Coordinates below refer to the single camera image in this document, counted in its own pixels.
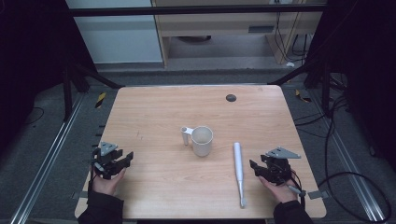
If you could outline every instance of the human hand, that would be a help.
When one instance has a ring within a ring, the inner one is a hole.
[[[277,186],[269,182],[262,176],[259,176],[259,179],[262,182],[262,184],[271,191],[277,203],[287,203],[290,201],[297,200],[297,194],[288,187],[288,186],[295,187],[292,180],[288,180],[285,184]]]
[[[125,172],[126,168],[123,168],[114,178],[109,180],[103,179],[101,176],[97,175],[93,180],[92,190],[114,196],[117,185],[123,179]]]

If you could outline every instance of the wooden table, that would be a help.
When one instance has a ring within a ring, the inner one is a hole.
[[[228,102],[226,96],[236,96]],[[183,144],[180,128],[205,125],[214,132],[204,158]],[[134,152],[118,190],[124,218],[270,218],[276,203],[248,160],[282,146],[302,156],[290,160],[307,191],[317,190],[282,90],[278,86],[168,86],[119,90],[102,141]],[[240,142],[247,206],[239,205],[233,142]],[[321,199],[306,197],[311,217],[324,217]],[[80,198],[78,217],[87,199]]]

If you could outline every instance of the black hole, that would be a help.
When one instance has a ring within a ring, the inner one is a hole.
[[[226,99],[228,102],[234,102],[234,101],[236,100],[236,96],[233,95],[233,94],[228,94],[228,95],[225,97],[225,99]]]

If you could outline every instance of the white cup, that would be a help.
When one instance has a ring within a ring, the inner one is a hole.
[[[199,157],[207,156],[212,149],[213,132],[208,127],[200,126],[194,129],[181,128],[184,145],[189,145],[189,135],[191,135],[192,150]]]

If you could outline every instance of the cup handle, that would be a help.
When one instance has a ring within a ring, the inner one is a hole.
[[[192,134],[192,131],[194,131],[194,129],[187,127],[181,128],[181,135],[183,136],[184,146],[189,145],[189,135]]]

